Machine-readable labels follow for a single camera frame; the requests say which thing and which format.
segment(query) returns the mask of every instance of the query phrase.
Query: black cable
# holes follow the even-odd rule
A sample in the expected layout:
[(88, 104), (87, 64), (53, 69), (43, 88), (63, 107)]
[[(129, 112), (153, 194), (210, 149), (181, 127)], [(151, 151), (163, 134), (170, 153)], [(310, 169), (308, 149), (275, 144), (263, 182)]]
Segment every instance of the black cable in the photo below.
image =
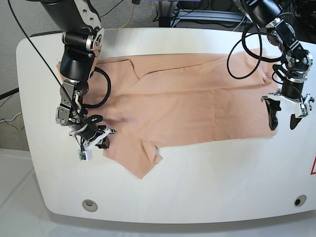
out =
[(14, 95), (14, 94), (16, 94), (18, 92), (19, 92), (19, 88), (15, 88), (15, 89), (13, 89), (11, 91), (3, 93), (3, 94), (0, 95), (0, 100), (3, 100), (4, 98), (9, 97), (11, 95)]
[(83, 104), (85, 109), (97, 109), (97, 108), (100, 108), (108, 100), (108, 98), (109, 98), (109, 96), (111, 94), (111, 80), (110, 80), (109, 75), (106, 72), (104, 72), (101, 68), (95, 67), (94, 71), (97, 72), (97, 73), (102, 74), (106, 78), (106, 80), (108, 82), (108, 91), (107, 91), (106, 95), (104, 96), (103, 100), (100, 103), (98, 103), (96, 105)]
[(193, 7), (192, 11), (186, 11), (185, 9), (183, 9), (183, 4), (182, 4), (182, 2), (178, 2), (178, 3), (179, 3), (180, 5), (182, 5), (182, 7), (180, 7), (181, 10), (183, 10), (183, 11), (185, 11), (185, 12), (187, 12), (187, 13), (192, 13), (192, 12), (194, 12), (196, 9), (198, 9), (198, 8), (201, 6), (202, 0), (198, 3), (197, 6), (196, 6), (197, 2), (196, 2), (196, 1), (194, 2), (194, 7)]
[(293, 78), (293, 75), (287, 69), (285, 69), (284, 67), (280, 67), (280, 70), (281, 70), (281, 72), (284, 73), (284, 75), (287, 76), (288, 79)]
[(109, 10), (107, 13), (105, 13), (104, 15), (100, 16), (101, 17), (104, 17), (106, 16), (107, 14), (109, 14), (114, 8), (116, 8), (118, 5), (120, 5), (122, 2), (124, 2), (125, 0), (121, 0), (118, 4), (116, 4), (111, 10)]
[(273, 64), (272, 65), (272, 69), (273, 71), (278, 75), (279, 78), (281, 78), (281, 80), (286, 80), (286, 78), (281, 74), (281, 72), (279, 72), (280, 68), (282, 68), (282, 65), (284, 63), (282, 63), (281, 65), (278, 64)]
[(179, 13), (180, 13), (180, 9), (178, 9), (177, 13), (173, 16), (174, 19), (173, 19), (173, 23), (171, 25), (171, 28), (174, 26), (174, 23), (176, 22), (177, 17), (179, 16)]
[(299, 89), (297, 89), (295, 86), (293, 86), (293, 85), (288, 85), (288, 86), (291, 86), (291, 87), (293, 87), (297, 92), (298, 92), (298, 94), (300, 95), (300, 97), (301, 97), (301, 100), (302, 100), (302, 103), (304, 103), (304, 98), (303, 98), (303, 96), (302, 96), (302, 94), (301, 94), (301, 92), (300, 92), (300, 90)]
[(80, 150), (81, 150), (82, 152), (84, 151), (83, 144), (84, 144), (84, 140), (83, 140), (82, 137), (80, 137)]
[[(231, 4), (228, 7), (228, 9), (227, 10), (221, 10), (221, 11), (229, 11), (230, 9), (232, 9), (232, 7), (233, 7), (233, 0), (231, 0), (230, 2), (231, 2)], [(214, 8), (214, 3), (215, 3), (215, 0), (211, 0), (211, 9), (214, 10), (214, 11), (219, 11), (219, 10), (216, 10)]]
[(197, 23), (197, 24), (200, 24), (200, 25), (219, 25), (219, 26), (226, 27), (226, 28), (234, 28), (240, 23), (240, 22), (238, 22), (238, 24), (228, 26), (228, 25), (223, 25), (221, 23), (216, 23), (216, 22), (201, 22), (201, 21), (210, 21), (210, 20), (200, 20), (200, 21), (197, 21), (197, 20), (182, 20), (182, 21), (186, 21), (186, 22), (190, 21), (190, 22), (194, 22), (194, 23)]
[(210, 0), (207, 0), (207, 7), (204, 8), (203, 10), (207, 10), (207, 9), (208, 9), (208, 7), (209, 7), (209, 1), (210, 1)]
[(275, 74), (276, 74), (275, 72), (272, 73), (272, 80), (273, 80), (274, 82), (276, 82), (277, 84), (283, 85), (283, 83), (281, 83), (281, 82), (279, 82), (279, 81), (277, 81), (277, 80), (274, 79)]
[(253, 23), (253, 25), (254, 25), (256, 31), (257, 31), (258, 37), (259, 37), (259, 44), (260, 44), (259, 59), (258, 59), (257, 65), (255, 66), (255, 68), (254, 68), (249, 74), (247, 74), (247, 75), (245, 75), (245, 76), (243, 76), (243, 77), (236, 77), (236, 76), (234, 76), (234, 75), (231, 73), (231, 70), (229, 69), (229, 59), (230, 59), (230, 57), (231, 57), (231, 55), (232, 55), (234, 49), (235, 49), (235, 48), (237, 47), (237, 45), (242, 41), (242, 40), (239, 40), (239, 41), (234, 45), (234, 47), (232, 48), (230, 54), (228, 55), (227, 64), (226, 64), (226, 66), (227, 66), (227, 71), (228, 71), (229, 75), (231, 75), (231, 77), (233, 77), (233, 78), (235, 78), (235, 79), (238, 79), (238, 80), (239, 80), (239, 79), (245, 79), (245, 78), (251, 76), (251, 75), (258, 69), (258, 67), (259, 67), (259, 65), (260, 65), (260, 63), (261, 63), (261, 59), (262, 59), (263, 48), (262, 48), (261, 33), (260, 33), (260, 30), (259, 30), (257, 24), (256, 24), (252, 19), (251, 19), (251, 21), (252, 21), (252, 23)]
[(158, 21), (158, 11), (156, 11), (156, 17), (153, 19), (153, 22)]
[[(256, 35), (256, 34), (257, 34), (257, 33), (251, 33), (251, 34), (247, 35), (246, 38), (249, 37), (249, 36)], [(246, 76), (243, 76), (243, 77), (240, 77), (240, 78), (235, 77), (235, 76), (231, 73), (231, 70), (229, 69), (229, 60), (230, 60), (230, 58), (231, 58), (231, 55), (232, 55), (234, 49), (237, 47), (237, 45), (238, 45), (240, 42), (241, 42), (241, 39), (234, 45), (234, 47), (232, 48), (231, 52), (230, 52), (229, 55), (228, 55), (227, 63), (226, 63), (226, 67), (227, 67), (227, 71), (228, 71), (229, 75), (231, 75), (231, 77), (233, 77), (233, 78), (235, 78), (235, 79), (245, 79), (245, 78), (251, 76), (251, 75), (258, 69), (258, 67), (259, 67), (259, 65), (260, 65), (260, 63), (261, 63), (261, 61), (258, 61), (256, 67), (255, 67), (249, 74), (247, 74)]]
[[(254, 54), (253, 52), (251, 52), (246, 45), (246, 40), (245, 40), (245, 36), (248, 33), (248, 31), (253, 27), (253, 25), (248, 25), (246, 26), (246, 28), (244, 29), (244, 31), (242, 32), (242, 36), (241, 36), (241, 42), (242, 42), (242, 46), (243, 49), (253, 58), (258, 59), (259, 60), (259, 56)], [(267, 63), (276, 63), (279, 61), (282, 61), (284, 59), (284, 56), (281, 56), (279, 58), (266, 58), (266, 57), (261, 57), (261, 60)]]
[(19, 129), (18, 129), (16, 126), (14, 126), (14, 125), (12, 125), (12, 124), (9, 124), (4, 118), (0, 119), (0, 121), (4, 121), (7, 125), (12, 126), (12, 127), (14, 127), (17, 131), (19, 131)]
[(48, 69), (50, 70), (50, 72), (53, 74), (54, 78), (56, 79), (57, 83), (59, 84), (60, 88), (63, 90), (63, 92), (65, 93), (67, 100), (69, 101), (70, 105), (72, 106), (72, 108), (74, 109), (76, 115), (85, 123), (88, 124), (84, 118), (76, 111), (75, 106), (72, 103), (72, 100), (69, 96), (69, 94), (67, 93), (66, 89), (64, 88), (64, 86), (60, 83), (60, 81), (58, 80), (57, 76), (55, 75), (55, 73), (53, 72), (53, 70), (51, 69), (51, 67), (49, 66), (49, 64), (46, 62), (46, 60), (43, 58), (43, 56), (41, 55), (41, 53), (38, 51), (38, 49), (35, 47), (35, 45), (33, 44), (33, 42), (30, 40), (30, 38), (28, 37), (28, 35), (26, 34), (26, 32), (24, 31), (23, 27), (21, 26), (18, 18), (16, 17), (13, 8), (11, 6), (10, 0), (7, 0), (9, 8), (11, 10), (11, 13), (16, 21), (16, 23), (19, 25), (21, 31), (23, 32), (23, 34), (25, 35), (25, 37), (28, 39), (28, 41), (30, 42), (30, 44), (33, 46), (33, 48), (35, 49), (35, 51), (38, 53), (38, 55), (40, 56), (40, 58), (43, 60), (43, 62), (46, 64), (46, 66), (48, 67)]

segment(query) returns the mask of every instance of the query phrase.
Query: wire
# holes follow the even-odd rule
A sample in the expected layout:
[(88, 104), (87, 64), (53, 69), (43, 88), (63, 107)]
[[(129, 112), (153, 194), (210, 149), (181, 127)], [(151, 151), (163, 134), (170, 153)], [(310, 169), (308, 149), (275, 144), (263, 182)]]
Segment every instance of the wire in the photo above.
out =
[(153, 22), (158, 21), (158, 11), (156, 11), (156, 17), (153, 19)]
[(100, 16), (101, 17), (104, 17), (106, 16), (107, 14), (109, 14), (114, 8), (116, 8), (118, 5), (120, 5), (122, 2), (124, 2), (125, 0), (121, 0), (118, 4), (116, 4), (111, 10), (109, 10), (107, 13), (105, 13), (104, 15)]
[(284, 16), (284, 15), (292, 15), (292, 16), (295, 16), (293, 12), (285, 12), (285, 13), (280, 14), (279, 16)]
[(82, 152), (84, 151), (83, 144), (84, 144), (84, 140), (83, 140), (83, 138), (81, 137), (81, 138), (80, 138), (80, 149), (81, 149)]
[(171, 18), (174, 18), (173, 19), (173, 23), (171, 25), (171, 28), (174, 26), (174, 23), (176, 22), (176, 20), (177, 20), (177, 18), (179, 16), (179, 13), (180, 13), (180, 9), (178, 9), (177, 13), (175, 13), (175, 15), (173, 17), (171, 17)]
[(0, 105), (0, 108), (9, 100), (12, 98), (13, 95), (11, 95), (9, 98), (7, 98), (1, 105)]
[(215, 22), (208, 22), (209, 20), (201, 20), (201, 21), (207, 21), (207, 22), (201, 22), (201, 21), (197, 21), (197, 20), (182, 20), (182, 21), (191, 21), (200, 25), (219, 25), (225, 28), (233, 28), (236, 27), (238, 24), (236, 25), (231, 25), (231, 26), (227, 26), (227, 25), (223, 25), (221, 23), (215, 23)]
[(13, 119), (2, 119), (0, 122), (12, 122), (12, 121), (15, 120), (16, 117), (18, 117), (19, 114), (21, 114), (21, 113), (17, 113), (17, 114), (13, 117)]
[(209, 7), (209, 1), (210, 1), (210, 0), (207, 0), (207, 7), (204, 8), (203, 10), (207, 10), (207, 9), (208, 9), (208, 7)]
[(28, 35), (26, 34), (26, 32), (24, 31), (23, 27), (21, 26), (18, 18), (16, 17), (13, 8), (11, 6), (11, 2), (10, 0), (7, 0), (9, 8), (11, 10), (11, 13), (16, 21), (16, 23), (19, 25), (21, 31), (23, 32), (23, 34), (25, 35), (25, 37), (28, 39), (28, 41), (30, 42), (30, 44), (32, 45), (32, 47), (35, 49), (35, 51), (38, 53), (38, 55), (41, 57), (41, 59), (43, 60), (43, 62), (46, 64), (46, 66), (48, 67), (48, 69), (50, 70), (50, 72), (53, 74), (54, 78), (56, 79), (57, 83), (59, 84), (60, 88), (62, 89), (62, 91), (65, 93), (67, 100), (69, 101), (70, 105), (72, 106), (72, 108), (74, 109), (76, 115), (85, 123), (88, 125), (88, 123), (84, 120), (84, 118), (77, 112), (77, 110), (75, 109), (74, 104), (72, 103), (72, 100), (69, 96), (69, 94), (67, 93), (66, 89), (64, 88), (64, 86), (60, 83), (60, 81), (58, 80), (57, 76), (55, 75), (55, 73), (53, 72), (53, 70), (51, 69), (51, 67), (49, 66), (49, 64), (46, 62), (46, 60), (43, 58), (43, 56), (41, 55), (41, 53), (38, 51), (38, 49), (35, 47), (35, 45), (33, 44), (33, 42), (30, 40), (30, 38), (28, 37)]
[(19, 92), (19, 88), (15, 88), (13, 90), (7, 91), (0, 95), (0, 100), (5, 99), (6, 97), (9, 97), (10, 95), (14, 95)]
[(277, 84), (283, 85), (282, 82), (279, 82), (279, 81), (277, 81), (277, 80), (274, 79), (275, 74), (276, 74), (275, 72), (272, 73), (272, 80), (273, 80), (274, 82), (276, 82)]
[(292, 0), (290, 0), (290, 1), (288, 1), (289, 3), (287, 4), (287, 5), (285, 5), (285, 7), (282, 7), (283, 9), (287, 9), (289, 6), (291, 6), (291, 4), (292, 4)]
[(7, 123), (7, 125), (3, 125), (2, 127), (0, 127), (0, 130), (3, 129), (4, 127), (13, 127), (13, 128), (15, 128), (18, 132), (22, 131), (22, 129), (23, 129), (24, 127), (21, 128), (21, 125), (20, 125), (20, 118), (21, 118), (21, 116), (22, 116), (22, 113), (20, 113), (20, 115), (19, 115), (19, 120), (18, 120), (19, 128), (17, 128), (16, 126), (13, 126), (13, 125)]
[(77, 141), (79, 147), (81, 148), (81, 145), (80, 145), (80, 143), (79, 143), (79, 141), (78, 141), (77, 135), (75, 135), (75, 140)]
[[(254, 54), (253, 52), (250, 51), (250, 49), (247, 48), (246, 45), (246, 40), (245, 40), (245, 36), (248, 33), (248, 31), (252, 28), (252, 25), (248, 25), (245, 30), (242, 32), (242, 36), (241, 36), (241, 42), (242, 42), (242, 47), (243, 49), (253, 58), (258, 59), (259, 60), (259, 56)], [(276, 63), (279, 61), (282, 61), (284, 59), (284, 56), (281, 56), (279, 58), (266, 58), (266, 57), (261, 57), (261, 60), (267, 63)]]
[[(282, 82), (279, 82), (279, 81), (277, 81), (277, 80), (274, 79), (275, 74), (276, 74), (276, 72), (273, 72), (273, 73), (272, 73), (272, 80), (273, 80), (274, 82), (276, 82), (277, 84), (283, 85)], [(299, 91), (299, 89), (297, 89), (297, 88), (296, 88), (295, 86), (293, 86), (293, 85), (289, 85), (289, 84), (287, 84), (287, 85), (293, 87), (293, 88), (300, 94), (301, 101), (302, 101), (302, 103), (304, 103), (303, 96), (302, 96), (301, 92)]]
[(193, 7), (192, 11), (186, 11), (185, 9), (183, 9), (183, 4), (182, 4), (182, 2), (179, 2), (179, 4), (182, 6), (182, 7), (180, 7), (180, 9), (183, 10), (183, 11), (185, 11), (185, 12), (187, 12), (187, 13), (192, 13), (192, 12), (194, 12), (194, 11), (200, 6), (201, 2), (202, 2), (202, 0), (201, 0), (201, 1), (199, 2), (199, 4), (197, 5), (197, 2), (195, 1), (195, 2), (194, 2), (194, 7)]
[(109, 98), (109, 96), (111, 94), (112, 86), (111, 86), (111, 80), (110, 80), (109, 75), (106, 72), (104, 72), (101, 68), (95, 67), (94, 71), (97, 72), (97, 73), (102, 74), (105, 77), (105, 79), (107, 80), (107, 83), (108, 83), (108, 90), (107, 90), (107, 93), (105, 94), (104, 98), (102, 99), (102, 101), (100, 103), (98, 103), (96, 105), (83, 104), (85, 109), (97, 109), (97, 108), (100, 108), (102, 105), (105, 104), (105, 102), (107, 102), (107, 100), (108, 100), (108, 98)]
[[(251, 34), (247, 35), (246, 38), (249, 37), (249, 36), (256, 35), (256, 34), (257, 34), (257, 33), (251, 33)], [(227, 71), (228, 71), (229, 75), (231, 75), (231, 77), (233, 77), (233, 78), (235, 78), (235, 79), (245, 79), (245, 78), (251, 76), (251, 75), (258, 69), (259, 64), (260, 64), (260, 61), (258, 61), (256, 67), (255, 67), (248, 75), (243, 76), (243, 77), (240, 77), (240, 78), (235, 77), (235, 76), (231, 73), (231, 70), (230, 70), (230, 68), (229, 68), (229, 60), (230, 60), (230, 58), (231, 58), (231, 55), (232, 55), (234, 49), (237, 47), (237, 45), (238, 45), (240, 42), (241, 42), (241, 39), (234, 45), (234, 47), (232, 48), (231, 52), (230, 52), (229, 55), (228, 55), (227, 63), (226, 63)]]
[(312, 34), (314, 34), (314, 32), (311, 32), (311, 31), (309, 31), (309, 26), (307, 25), (307, 24), (304, 24), (304, 19), (300, 19), (299, 17), (297, 17), (297, 16), (295, 16), (295, 18), (296, 18), (296, 20), (297, 20), (297, 22), (301, 25), (301, 27), (302, 27), (302, 29), (303, 29), (303, 31), (304, 31), (304, 33), (305, 33), (305, 36), (310, 40), (310, 42), (311, 43), (316, 43), (316, 42), (314, 42), (313, 40), (312, 40), (312, 38), (310, 37), (310, 34), (309, 34), (309, 32), (310, 33), (312, 33)]
[[(229, 11), (230, 9), (232, 9), (232, 7), (233, 7), (233, 0), (231, 0), (230, 2), (231, 2), (231, 4), (230, 4), (230, 6), (227, 8), (227, 10), (221, 10), (221, 11)], [(219, 11), (219, 10), (216, 10), (216, 9), (214, 8), (214, 3), (215, 3), (215, 0), (211, 0), (211, 8), (212, 8), (214, 11)]]
[(128, 22), (127, 22), (126, 24), (122, 25), (122, 26), (119, 27), (119, 28), (123, 28), (123, 27), (127, 26), (127, 25), (130, 23), (130, 21), (131, 21), (131, 19), (132, 19), (132, 17), (133, 17), (133, 12), (134, 12), (134, 4), (132, 4), (132, 13), (131, 13), (131, 15), (130, 15), (130, 18), (129, 18)]
[(233, 30), (232, 31), (235, 31), (239, 26), (241, 26), (242, 25), (242, 23), (244, 22), (244, 20), (246, 19), (246, 15), (244, 15), (243, 16), (243, 18), (242, 18), (242, 20), (241, 20), (241, 22), (238, 24), (238, 25), (236, 25), (236, 27), (235, 28), (233, 28)]
[[(245, 0), (242, 0), (242, 3), (244, 4), (244, 6), (247, 6)], [(260, 63), (261, 63), (261, 59), (262, 59), (263, 47), (262, 47), (261, 33), (260, 33), (260, 30), (259, 30), (257, 24), (252, 20), (251, 16), (249, 16), (249, 17), (250, 17), (250, 19), (251, 19), (251, 21), (252, 21), (254, 27), (256, 28), (256, 31), (257, 31), (257, 34), (258, 34), (258, 37), (259, 37), (260, 53), (259, 53), (258, 63), (257, 63), (257, 65), (255, 66), (255, 68), (254, 68), (249, 74), (247, 74), (247, 75), (245, 75), (245, 76), (243, 76), (243, 77), (236, 77), (236, 76), (234, 76), (234, 75), (231, 73), (231, 70), (230, 70), (230, 68), (229, 68), (229, 59), (230, 59), (230, 57), (231, 57), (231, 55), (232, 55), (232, 53), (233, 53), (233, 50), (237, 47), (237, 45), (242, 41), (243, 38), (241, 38), (241, 40), (239, 40), (239, 41), (234, 45), (234, 47), (232, 48), (230, 54), (228, 55), (226, 66), (227, 66), (227, 71), (228, 71), (229, 75), (231, 75), (231, 77), (233, 77), (233, 78), (235, 78), (235, 79), (238, 79), (238, 80), (240, 80), (240, 79), (245, 79), (245, 78), (251, 76), (251, 75), (258, 69), (258, 67), (259, 67), (259, 65), (260, 65)]]

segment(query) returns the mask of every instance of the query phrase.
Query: round metal hole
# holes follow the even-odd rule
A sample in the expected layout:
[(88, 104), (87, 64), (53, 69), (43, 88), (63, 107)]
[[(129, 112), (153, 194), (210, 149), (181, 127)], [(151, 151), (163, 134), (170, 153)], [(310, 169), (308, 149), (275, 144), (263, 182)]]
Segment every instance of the round metal hole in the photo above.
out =
[(96, 210), (98, 210), (98, 205), (91, 200), (84, 200), (82, 202), (82, 207), (86, 210), (86, 211), (90, 211), (90, 212), (95, 212)]
[(294, 201), (294, 206), (296, 207), (300, 207), (300, 206), (303, 206), (304, 203), (306, 202), (306, 195), (300, 195), (298, 198), (295, 199)]

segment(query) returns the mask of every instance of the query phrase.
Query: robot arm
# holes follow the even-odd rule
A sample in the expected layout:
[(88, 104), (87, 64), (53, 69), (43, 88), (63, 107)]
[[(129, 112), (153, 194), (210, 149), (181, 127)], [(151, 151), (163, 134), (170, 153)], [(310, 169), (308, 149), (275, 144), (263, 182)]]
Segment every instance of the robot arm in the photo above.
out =
[[(302, 118), (310, 115), (312, 110), (310, 102), (314, 102), (314, 98), (310, 94), (303, 97), (301, 93), (308, 71), (313, 64), (313, 58), (295, 38), (293, 28), (278, 17), (282, 9), (274, 0), (241, 0), (241, 5), (254, 23), (267, 29), (269, 42), (278, 46), (283, 54), (281, 65), (273, 67), (275, 73), (283, 81), (282, 89), (262, 97), (262, 101), (266, 102), (268, 108), (270, 129), (275, 130), (277, 127), (276, 112), (281, 110), (280, 101), (283, 101), (294, 107), (295, 114), (291, 116), (290, 124), (293, 130)], [(250, 27), (246, 28), (243, 33), (242, 44), (251, 56), (258, 59), (257, 55), (246, 48), (244, 37), (249, 29)]]
[[(65, 45), (60, 64), (60, 73), (65, 77), (64, 89), (60, 90), (61, 103), (56, 111), (56, 122), (70, 127), (71, 136), (81, 137), (79, 158), (89, 160), (92, 158), (92, 146), (107, 149), (110, 145), (107, 135), (115, 133), (115, 130), (107, 129), (104, 125), (97, 126), (96, 123), (103, 120), (102, 116), (88, 117), (86, 110), (102, 106), (111, 91), (110, 78), (104, 71), (95, 67), (101, 51), (104, 29), (101, 28), (99, 14), (90, 0), (39, 1), (63, 31), (62, 41)], [(98, 105), (85, 105), (83, 97), (88, 92), (88, 80), (94, 72), (105, 76), (108, 93)]]

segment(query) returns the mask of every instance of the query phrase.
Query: power cord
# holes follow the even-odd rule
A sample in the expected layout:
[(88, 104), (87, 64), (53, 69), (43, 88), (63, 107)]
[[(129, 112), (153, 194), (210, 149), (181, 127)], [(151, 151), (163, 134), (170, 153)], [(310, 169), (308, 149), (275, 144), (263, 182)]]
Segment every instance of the power cord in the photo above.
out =
[(194, 2), (194, 7), (193, 7), (192, 11), (186, 11), (185, 9), (183, 9), (183, 8), (184, 8), (184, 5), (183, 5), (182, 2), (178, 2), (178, 4), (179, 4), (180, 6), (182, 6), (182, 7), (179, 7), (181, 10), (183, 10), (183, 11), (185, 11), (185, 12), (187, 12), (187, 13), (192, 13), (192, 12), (194, 12), (196, 9), (198, 9), (198, 8), (200, 7), (201, 2), (202, 2), (202, 0), (201, 0), (201, 1), (198, 3), (198, 5), (197, 5), (197, 2), (195, 1), (195, 2)]
[(0, 122), (12, 122), (15, 120), (16, 117), (18, 117), (20, 114), (22, 114), (22, 112), (17, 113), (12, 119), (1, 119)]
[[(248, 25), (244, 31), (242, 32), (242, 36), (241, 36), (241, 42), (242, 42), (242, 46), (244, 48), (244, 50), (247, 52), (247, 54), (249, 54), (251, 57), (258, 59), (259, 60), (259, 56), (254, 54), (253, 52), (251, 52), (246, 45), (246, 34), (248, 33), (248, 31), (252, 28), (252, 25)], [(279, 61), (282, 61), (284, 59), (284, 56), (281, 56), (279, 58), (266, 58), (266, 57), (261, 57), (261, 60), (267, 63), (276, 63)]]
[(209, 20), (183, 20), (185, 22), (193, 22), (193, 23), (196, 23), (196, 24), (200, 24), (200, 25), (218, 25), (218, 26), (222, 26), (222, 27), (225, 27), (225, 28), (228, 28), (228, 29), (231, 29), (231, 28), (234, 28), (236, 27), (239, 23), (235, 24), (235, 25), (231, 25), (231, 26), (228, 26), (228, 25), (224, 25), (224, 24), (221, 24), (221, 23), (217, 23), (217, 22), (209, 22)]
[[(230, 6), (226, 9), (226, 10), (221, 10), (221, 11), (229, 11), (232, 9), (233, 7), (233, 0), (230, 0), (231, 4)], [(214, 7), (214, 3), (215, 3), (215, 0), (211, 0), (211, 8), (214, 10), (214, 11), (219, 11), (219, 10), (216, 10), (215, 7)]]
[[(245, 0), (242, 0), (242, 3), (243, 3), (243, 5), (244, 5), (245, 7), (247, 6)], [(245, 75), (245, 76), (243, 76), (243, 77), (236, 77), (236, 76), (234, 76), (234, 75), (231, 73), (231, 70), (230, 70), (230, 68), (229, 68), (229, 59), (230, 59), (230, 57), (231, 57), (231, 55), (232, 55), (234, 49), (237, 47), (237, 45), (238, 45), (242, 40), (239, 40), (239, 41), (235, 44), (235, 46), (232, 48), (232, 50), (231, 50), (231, 52), (230, 52), (230, 54), (229, 54), (229, 56), (228, 56), (228, 58), (227, 58), (227, 64), (226, 64), (226, 66), (227, 66), (227, 70), (228, 70), (229, 75), (231, 75), (231, 77), (233, 77), (234, 79), (238, 79), (238, 80), (240, 80), (240, 79), (245, 79), (245, 78), (251, 76), (251, 75), (258, 69), (258, 67), (259, 67), (259, 65), (260, 65), (260, 63), (261, 63), (261, 60), (262, 60), (263, 47), (262, 47), (261, 33), (260, 33), (260, 30), (259, 30), (257, 24), (252, 20), (251, 16), (249, 16), (249, 17), (250, 17), (250, 19), (251, 19), (251, 21), (252, 21), (252, 23), (253, 23), (253, 25), (254, 25), (256, 31), (257, 31), (258, 37), (259, 37), (260, 53), (259, 53), (258, 63), (257, 63), (257, 65), (255, 66), (255, 68), (254, 68), (249, 74), (247, 74), (247, 75)]]
[(208, 9), (208, 7), (209, 7), (209, 1), (210, 0), (207, 0), (207, 6), (206, 6), (206, 8), (204, 8), (203, 10), (207, 10)]
[(127, 26), (127, 25), (130, 23), (130, 21), (132, 20), (132, 17), (133, 17), (133, 12), (134, 12), (134, 4), (132, 4), (132, 13), (131, 13), (131, 15), (130, 15), (130, 18), (129, 18), (128, 22), (125, 23), (124, 25), (122, 25), (122, 26), (119, 27), (119, 28), (124, 28), (125, 26)]
[(180, 9), (177, 9), (177, 12), (174, 14), (174, 16), (172, 16), (171, 18), (174, 18), (173, 19), (173, 23), (171, 25), (171, 28), (174, 26), (174, 23), (176, 22), (178, 16), (179, 16), (179, 13), (180, 13)]
[(153, 22), (158, 21), (158, 11), (156, 11), (156, 17), (153, 19)]
[(246, 18), (247, 18), (246, 15), (244, 15), (243, 18), (242, 18), (242, 20), (241, 20), (241, 22), (240, 22), (238, 25), (236, 25), (236, 27), (233, 28), (232, 31), (235, 31), (239, 26), (241, 26), (245, 20), (246, 20), (246, 22), (247, 22), (247, 19), (246, 19)]
[(107, 93), (105, 94), (103, 100), (100, 103), (98, 103), (96, 105), (83, 104), (83, 107), (85, 109), (97, 109), (97, 108), (100, 108), (102, 105), (105, 104), (105, 102), (108, 100), (108, 98), (110, 97), (110, 94), (111, 94), (112, 85), (111, 85), (111, 80), (110, 80), (109, 75), (106, 72), (104, 72), (102, 69), (97, 68), (97, 67), (95, 67), (94, 71), (97, 72), (97, 73), (102, 74), (105, 77), (105, 79), (107, 80), (107, 83), (108, 83), (108, 91), (107, 91)]
[[(272, 73), (272, 80), (273, 80), (274, 82), (276, 82), (277, 84), (283, 85), (282, 82), (279, 82), (279, 81), (277, 81), (277, 80), (274, 79), (275, 74), (276, 74), (275, 72)], [(292, 86), (292, 85), (288, 85), (288, 86), (294, 88), (294, 89), (299, 93), (301, 102), (304, 103), (304, 98), (303, 98), (301, 92), (299, 91), (299, 89), (297, 89), (296, 87), (294, 87), (294, 86)]]
[(21, 125), (20, 125), (20, 118), (21, 118), (21, 116), (22, 116), (22, 113), (20, 113), (19, 119), (18, 119), (19, 128), (17, 128), (16, 126), (11, 125), (11, 124), (9, 124), (9, 123), (7, 123), (7, 121), (4, 120), (4, 119), (1, 119), (1, 122), (2, 122), (2, 121), (5, 121), (5, 122), (7, 123), (7, 125), (1, 126), (1, 127), (0, 127), (0, 130), (3, 129), (4, 127), (13, 127), (13, 128), (15, 128), (18, 132), (22, 131), (22, 130), (24, 129), (24, 127), (21, 128)]

